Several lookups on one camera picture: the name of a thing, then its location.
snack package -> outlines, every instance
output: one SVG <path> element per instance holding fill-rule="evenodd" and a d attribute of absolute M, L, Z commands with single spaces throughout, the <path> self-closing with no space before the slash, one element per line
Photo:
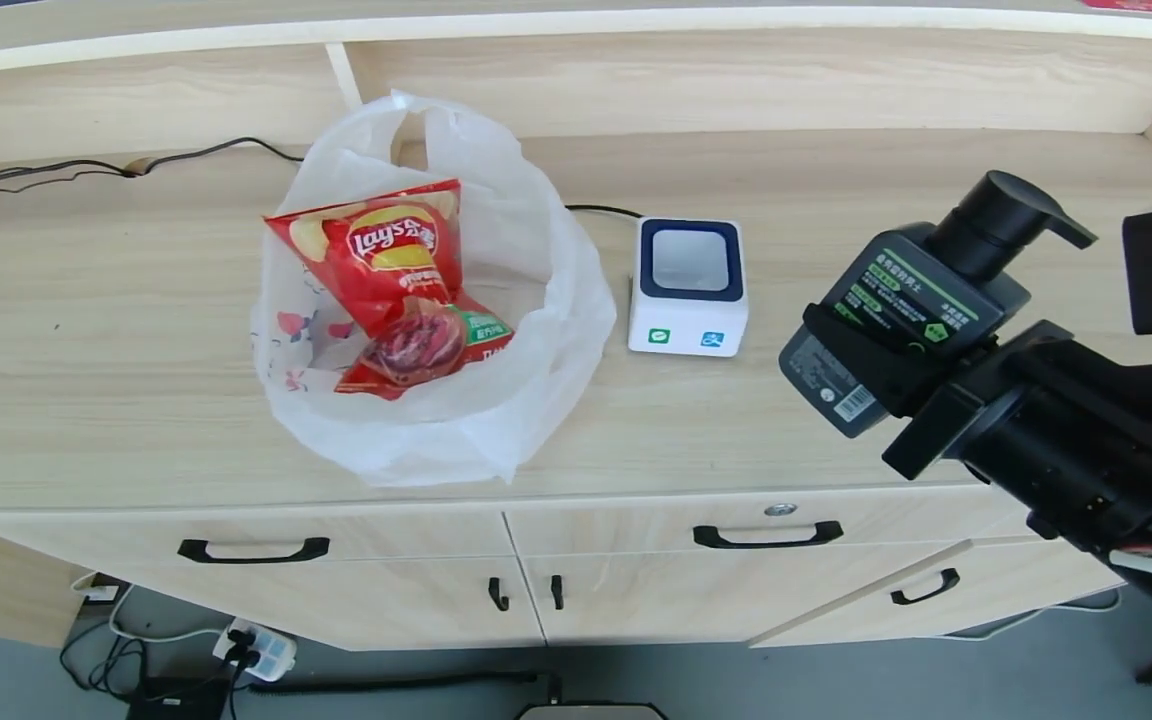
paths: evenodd
<path fill-rule="evenodd" d="M 265 219 L 369 338 L 336 392 L 397 400 L 509 342 L 462 288 L 460 191 L 452 179 Z"/>

black handle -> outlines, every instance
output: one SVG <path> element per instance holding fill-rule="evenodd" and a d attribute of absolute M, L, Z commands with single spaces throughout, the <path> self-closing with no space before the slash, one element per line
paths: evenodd
<path fill-rule="evenodd" d="M 771 547 L 812 547 L 813 544 L 826 544 L 842 537 L 842 524 L 836 520 L 824 520 L 817 523 L 817 535 L 804 541 L 727 541 L 713 525 L 696 525 L 691 529 L 691 539 L 702 547 L 714 550 L 763 550 Z"/>
<path fill-rule="evenodd" d="M 498 611 L 509 609 L 509 596 L 500 594 L 500 578 L 488 579 L 488 596 L 492 597 L 492 602 L 497 605 Z"/>
<path fill-rule="evenodd" d="M 213 558 L 207 555 L 207 541 L 200 539 L 183 539 L 180 541 L 177 555 L 202 564 L 279 564 L 279 562 L 306 562 L 317 560 L 328 553 L 332 541 L 328 538 L 305 538 L 301 550 L 285 558 Z"/>
<path fill-rule="evenodd" d="M 554 596 L 554 611 L 561 611 L 567 606 L 567 602 L 563 602 L 562 575 L 554 575 L 553 578 L 550 578 L 550 594 Z"/>
<path fill-rule="evenodd" d="M 957 570 L 955 570 L 954 568 L 947 568 L 945 570 L 941 570 L 941 586 L 939 589 L 934 589 L 934 591 L 929 592 L 923 597 L 915 597 L 914 600 L 910 600 L 910 598 L 905 597 L 904 592 L 896 591 L 892 593 L 892 601 L 895 602 L 896 605 L 914 605 L 915 602 L 932 600 L 932 598 L 937 597 L 938 594 L 945 594 L 947 592 L 950 592 L 952 589 L 954 589 L 955 585 L 958 584 L 960 579 L 963 578 L 958 577 Z"/>

cabinet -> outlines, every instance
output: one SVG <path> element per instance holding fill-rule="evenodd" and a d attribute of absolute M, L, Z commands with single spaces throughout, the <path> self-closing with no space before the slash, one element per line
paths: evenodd
<path fill-rule="evenodd" d="M 983 486 L 867 491 L 742 493 L 715 498 L 652 498 L 639 502 L 571 502 L 508 511 L 518 555 L 698 550 L 707 530 L 717 541 L 805 541 L 832 530 L 831 544 L 960 541 L 996 524 L 1009 497 Z"/>
<path fill-rule="evenodd" d="M 515 558 L 108 564 L 101 570 L 344 650 L 544 643 Z"/>
<path fill-rule="evenodd" d="M 826 602 L 755 646 L 943 635 L 1121 582 L 1066 541 L 967 541 Z"/>
<path fill-rule="evenodd" d="M 550 643 L 745 642 L 942 547 L 570 555 L 524 559 L 524 568 Z"/>
<path fill-rule="evenodd" d="M 285 556 L 326 538 L 323 560 L 513 555 L 500 511 L 410 509 L 366 514 L 252 514 L 242 518 L 0 521 L 0 536 L 77 564 L 191 564 L 182 541 L 221 559 Z"/>

green label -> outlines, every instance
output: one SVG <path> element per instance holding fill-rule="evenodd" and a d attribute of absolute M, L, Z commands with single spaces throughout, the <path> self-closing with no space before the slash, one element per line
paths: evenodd
<path fill-rule="evenodd" d="M 963 311 L 963 314 L 968 316 L 968 318 L 972 318 L 973 320 L 980 319 L 978 314 L 973 313 L 970 306 L 961 304 L 961 302 L 958 302 L 958 300 L 955 300 L 955 297 L 952 296 L 949 293 L 941 290 L 941 286 L 938 286 L 937 283 L 929 281 L 927 275 L 919 273 L 918 270 L 914 267 L 914 265 L 905 263 L 905 259 L 901 258 L 900 255 L 895 255 L 895 252 L 892 252 L 889 249 L 884 250 L 884 252 L 889 255 L 893 260 L 900 263 L 902 268 L 908 270 L 909 274 L 914 275 L 915 278 L 918 278 L 919 281 L 922 281 L 929 288 L 932 288 L 932 290 L 940 293 L 940 296 L 943 297 L 943 300 L 948 301 L 948 304 L 956 306 L 960 311 Z"/>
<path fill-rule="evenodd" d="M 495 340 L 495 338 L 507 336 L 513 331 L 509 325 L 500 321 L 500 318 L 491 313 L 475 313 L 471 310 L 461 310 L 456 306 L 457 313 L 465 318 L 465 325 L 470 328 L 470 338 L 467 344 L 477 344 Z"/>
<path fill-rule="evenodd" d="M 945 342 L 950 336 L 950 332 L 945 328 L 942 323 L 929 323 L 927 327 L 923 328 L 923 336 L 932 342 Z"/>
<path fill-rule="evenodd" d="M 896 282 L 896 278 L 893 278 L 887 273 L 884 273 L 882 268 L 879 268 L 878 265 L 870 264 L 869 272 L 873 273 L 873 275 L 878 278 L 879 282 L 884 283 L 884 286 L 887 286 L 888 290 L 900 291 L 900 282 Z"/>
<path fill-rule="evenodd" d="M 863 324 L 861 323 L 861 318 L 858 318 L 856 313 L 852 313 L 851 308 L 847 306 L 844 302 L 835 302 L 835 304 L 833 304 L 833 309 L 835 309 L 836 313 L 842 314 L 846 319 L 851 320 L 851 323 L 856 323 L 858 325 Z"/>
<path fill-rule="evenodd" d="M 882 305 L 879 304 L 877 300 L 874 300 L 874 296 L 869 295 L 869 293 L 865 291 L 864 288 L 861 288 L 859 285 L 851 286 L 851 291 L 855 293 L 856 297 L 859 297 L 861 302 L 864 302 L 865 306 L 869 306 L 870 310 L 873 310 L 874 313 L 882 312 Z"/>

white plastic bag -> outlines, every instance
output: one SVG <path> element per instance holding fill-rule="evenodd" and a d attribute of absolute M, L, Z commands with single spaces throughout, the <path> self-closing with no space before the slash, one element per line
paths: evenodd
<path fill-rule="evenodd" d="M 391 164 L 408 113 L 425 119 L 429 172 Z M 410 94 L 354 111 L 308 151 L 278 214 L 461 179 L 470 296 L 515 328 L 502 351 L 396 401 L 338 395 L 366 339 L 273 232 L 252 309 L 270 409 L 310 450 L 374 486 L 513 478 L 589 385 L 616 306 L 598 251 L 508 129 Z"/>

